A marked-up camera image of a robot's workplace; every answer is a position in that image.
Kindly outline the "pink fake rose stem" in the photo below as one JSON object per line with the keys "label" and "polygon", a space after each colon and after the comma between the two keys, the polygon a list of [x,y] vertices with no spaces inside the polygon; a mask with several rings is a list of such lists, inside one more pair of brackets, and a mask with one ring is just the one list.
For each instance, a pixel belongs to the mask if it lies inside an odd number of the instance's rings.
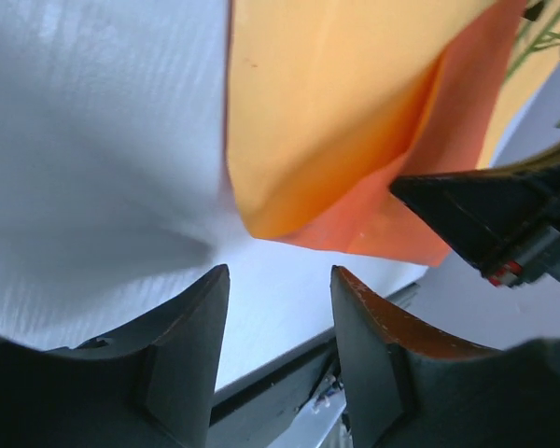
{"label": "pink fake rose stem", "polygon": [[507,124],[560,63],[560,1],[528,1],[512,45],[492,124]]}

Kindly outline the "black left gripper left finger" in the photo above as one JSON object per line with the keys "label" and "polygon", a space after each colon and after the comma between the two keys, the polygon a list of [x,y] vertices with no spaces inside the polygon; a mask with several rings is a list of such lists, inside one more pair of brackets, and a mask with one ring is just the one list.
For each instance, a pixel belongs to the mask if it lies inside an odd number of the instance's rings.
{"label": "black left gripper left finger", "polygon": [[209,428],[230,273],[76,348],[0,337],[0,447],[202,447]]}

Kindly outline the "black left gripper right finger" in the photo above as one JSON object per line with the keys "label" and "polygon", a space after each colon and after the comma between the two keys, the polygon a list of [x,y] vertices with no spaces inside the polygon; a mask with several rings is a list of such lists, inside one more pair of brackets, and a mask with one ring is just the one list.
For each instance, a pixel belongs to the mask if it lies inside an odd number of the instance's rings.
{"label": "black left gripper right finger", "polygon": [[355,446],[560,447],[560,339],[472,343],[341,266],[330,289]]}

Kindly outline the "orange wrapping paper sheet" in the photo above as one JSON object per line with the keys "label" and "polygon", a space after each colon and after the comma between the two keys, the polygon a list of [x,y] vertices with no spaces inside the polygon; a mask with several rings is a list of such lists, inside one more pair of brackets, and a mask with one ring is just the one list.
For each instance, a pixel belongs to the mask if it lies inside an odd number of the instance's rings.
{"label": "orange wrapping paper sheet", "polygon": [[233,2],[226,156],[249,234],[440,264],[388,187],[490,162],[527,2]]}

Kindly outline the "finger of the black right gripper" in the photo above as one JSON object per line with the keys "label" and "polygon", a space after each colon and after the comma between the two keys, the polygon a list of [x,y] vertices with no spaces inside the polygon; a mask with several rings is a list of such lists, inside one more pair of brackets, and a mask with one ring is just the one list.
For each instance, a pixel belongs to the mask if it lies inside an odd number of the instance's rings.
{"label": "finger of the black right gripper", "polygon": [[560,283],[560,162],[400,176],[390,191],[493,286]]}

